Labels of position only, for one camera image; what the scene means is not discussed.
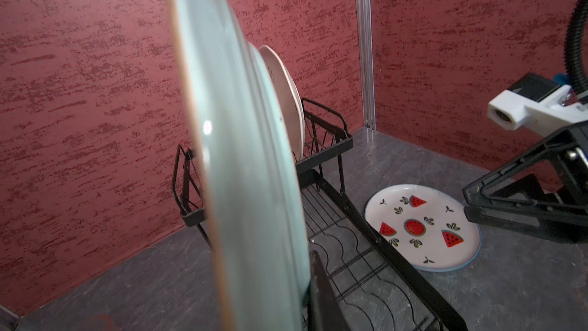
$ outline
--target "black dish rack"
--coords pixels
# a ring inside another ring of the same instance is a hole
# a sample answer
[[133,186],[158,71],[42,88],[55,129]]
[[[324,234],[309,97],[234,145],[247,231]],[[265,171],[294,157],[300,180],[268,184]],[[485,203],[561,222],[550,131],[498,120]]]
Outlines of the black dish rack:
[[[462,317],[365,222],[345,193],[342,153],[353,147],[353,138],[343,117],[309,99],[302,99],[302,105],[306,136],[296,172],[313,275],[304,314],[305,328],[467,330]],[[182,188],[178,195],[176,178],[182,157]],[[205,214],[193,158],[192,150],[178,146],[173,197],[186,225],[197,226],[210,244],[201,225]],[[329,162],[331,167],[335,158],[340,191],[325,179],[323,171],[327,169],[323,164]]]

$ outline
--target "cable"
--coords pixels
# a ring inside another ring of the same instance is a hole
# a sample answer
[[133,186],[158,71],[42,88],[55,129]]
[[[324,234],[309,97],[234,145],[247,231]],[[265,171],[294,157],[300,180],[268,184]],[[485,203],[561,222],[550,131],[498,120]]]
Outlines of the cable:
[[570,85],[582,104],[588,103],[588,79],[582,64],[582,36],[588,17],[588,0],[578,0],[566,32],[564,49]]

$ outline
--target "red watermelon slice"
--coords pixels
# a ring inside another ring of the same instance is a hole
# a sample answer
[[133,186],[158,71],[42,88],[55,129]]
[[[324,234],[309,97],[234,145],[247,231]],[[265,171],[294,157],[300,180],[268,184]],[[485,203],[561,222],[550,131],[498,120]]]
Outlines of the red watermelon slice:
[[426,229],[420,221],[415,219],[409,219],[405,221],[405,230],[410,235],[422,236]]
[[396,231],[390,226],[388,226],[388,224],[386,224],[385,222],[382,222],[382,226],[380,226],[380,234],[385,236],[393,236],[394,234],[396,234]]
[[421,204],[427,203],[425,200],[422,200],[415,196],[410,196],[410,205],[412,207],[419,207]]
[[443,233],[443,238],[445,239],[445,245],[447,247],[451,248],[459,243],[463,243],[463,238],[456,233],[450,232],[449,230],[441,230],[441,232]]

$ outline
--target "red wall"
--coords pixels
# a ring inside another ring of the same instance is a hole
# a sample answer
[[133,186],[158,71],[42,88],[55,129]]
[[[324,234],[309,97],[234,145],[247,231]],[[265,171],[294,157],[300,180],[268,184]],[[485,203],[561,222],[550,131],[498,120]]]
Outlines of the red wall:
[[[362,124],[355,0],[229,2],[302,96]],[[0,8],[0,304],[25,314],[182,227],[189,141],[166,0]]]
[[565,73],[577,0],[371,0],[378,129],[493,169],[540,139],[486,117],[528,71]]

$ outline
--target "marble surface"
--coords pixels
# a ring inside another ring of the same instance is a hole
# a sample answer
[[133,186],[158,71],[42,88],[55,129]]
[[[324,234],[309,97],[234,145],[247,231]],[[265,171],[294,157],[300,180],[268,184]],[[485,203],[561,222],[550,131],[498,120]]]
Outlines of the marble surface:
[[[361,213],[371,195],[400,183],[437,188],[464,202],[461,187],[484,173],[367,129],[354,134],[354,145],[343,164],[346,190]],[[336,165],[329,162],[325,172],[336,186]],[[588,329],[587,245],[481,231],[481,253],[470,265],[423,272],[470,330]],[[109,330],[106,318],[125,331],[219,329],[211,260],[200,234],[183,229],[27,315],[19,330]]]

